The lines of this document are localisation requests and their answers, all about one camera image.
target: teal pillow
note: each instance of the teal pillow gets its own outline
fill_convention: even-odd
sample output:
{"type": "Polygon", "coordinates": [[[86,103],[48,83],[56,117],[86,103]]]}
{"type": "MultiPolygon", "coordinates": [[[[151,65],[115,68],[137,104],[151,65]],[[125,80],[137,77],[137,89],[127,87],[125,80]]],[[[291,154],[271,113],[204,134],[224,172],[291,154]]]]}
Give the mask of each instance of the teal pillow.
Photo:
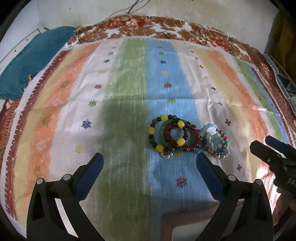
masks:
{"type": "Polygon", "coordinates": [[[41,71],[73,36],[74,27],[58,27],[36,35],[0,75],[0,99],[17,100],[31,78],[41,71]]]}

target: fabric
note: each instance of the fabric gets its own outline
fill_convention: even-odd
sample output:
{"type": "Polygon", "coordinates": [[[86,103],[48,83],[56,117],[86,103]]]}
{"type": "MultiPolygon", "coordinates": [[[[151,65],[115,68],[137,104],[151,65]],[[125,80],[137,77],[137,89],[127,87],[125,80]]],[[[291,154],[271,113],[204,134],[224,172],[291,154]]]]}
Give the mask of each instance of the fabric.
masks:
{"type": "Polygon", "coordinates": [[[63,26],[38,34],[0,75],[0,99],[16,101],[33,78],[55,56],[75,28],[63,26]]]}
{"type": "Polygon", "coordinates": [[[273,210],[274,176],[249,145],[266,135],[290,143],[276,105],[256,66],[219,47],[136,37],[64,48],[16,110],[1,204],[25,232],[36,179],[58,180],[100,152],[104,168],[81,202],[92,224],[106,240],[159,240],[162,214],[217,203],[196,154],[165,160],[148,143],[151,120],[176,114],[198,128],[217,124],[231,153],[211,161],[240,180],[262,179],[273,210]]]}

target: floral blanket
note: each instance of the floral blanket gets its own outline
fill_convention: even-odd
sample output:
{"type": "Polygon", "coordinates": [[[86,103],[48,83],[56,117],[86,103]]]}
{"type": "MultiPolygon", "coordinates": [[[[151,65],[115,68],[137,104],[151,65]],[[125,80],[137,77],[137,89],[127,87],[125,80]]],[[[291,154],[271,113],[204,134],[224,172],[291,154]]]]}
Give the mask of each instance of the floral blanket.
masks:
{"type": "Polygon", "coordinates": [[[240,180],[262,179],[273,210],[274,176],[249,145],[266,135],[295,145],[295,117],[274,81],[255,49],[194,23],[125,15],[82,27],[8,103],[1,205],[26,236],[36,179],[58,180],[100,152],[104,168],[80,202],[90,221],[106,240],[159,240],[163,214],[217,203],[198,151],[166,160],[150,146],[151,120],[171,114],[218,125],[230,155],[209,158],[240,180]]]}

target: electrical wire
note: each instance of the electrical wire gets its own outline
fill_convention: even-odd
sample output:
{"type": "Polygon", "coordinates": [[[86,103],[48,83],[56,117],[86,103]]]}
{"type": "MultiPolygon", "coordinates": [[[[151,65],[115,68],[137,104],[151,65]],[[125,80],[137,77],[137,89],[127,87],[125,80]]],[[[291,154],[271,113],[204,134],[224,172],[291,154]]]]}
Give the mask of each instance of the electrical wire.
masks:
{"type": "Polygon", "coordinates": [[[105,18],[103,21],[101,21],[101,23],[104,22],[104,21],[106,21],[107,19],[109,19],[111,16],[113,16],[114,14],[116,14],[116,13],[118,13],[118,12],[121,12],[121,11],[127,10],[127,9],[129,9],[129,8],[130,8],[130,10],[131,10],[135,5],[137,5],[137,4],[141,3],[141,2],[144,2],[144,1],[145,1],[145,0],[141,0],[140,2],[138,2],[138,3],[134,3],[133,5],[131,5],[131,6],[127,7],[127,8],[125,8],[125,9],[122,9],[122,10],[119,10],[119,11],[116,11],[116,12],[112,13],[110,16],[108,16],[108,17],[105,18]]]}
{"type": "Polygon", "coordinates": [[[146,2],[142,7],[139,7],[138,9],[136,9],[135,11],[132,11],[130,14],[140,10],[141,8],[145,7],[148,3],[150,2],[150,0],[148,0],[148,2],[146,2]]]}
{"type": "Polygon", "coordinates": [[[131,7],[131,9],[128,11],[128,14],[129,14],[129,12],[133,9],[133,7],[138,3],[138,1],[139,1],[139,0],[137,0],[137,1],[133,4],[133,6],[131,7]]]}

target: white wall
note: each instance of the white wall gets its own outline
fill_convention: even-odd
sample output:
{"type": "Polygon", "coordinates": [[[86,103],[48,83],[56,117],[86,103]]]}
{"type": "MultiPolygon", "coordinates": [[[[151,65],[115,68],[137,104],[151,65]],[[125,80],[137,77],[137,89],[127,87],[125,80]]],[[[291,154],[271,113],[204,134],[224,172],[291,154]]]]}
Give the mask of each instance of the white wall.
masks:
{"type": "Polygon", "coordinates": [[[36,0],[32,0],[19,13],[11,24],[0,43],[0,61],[17,45],[23,38],[36,29],[39,23],[36,0]]]}
{"type": "MultiPolygon", "coordinates": [[[[95,24],[136,0],[37,0],[44,27],[95,24]]],[[[135,6],[142,6],[147,0],[135,6]]],[[[220,29],[264,52],[278,10],[269,0],[151,0],[137,14],[175,17],[220,29]]]]}

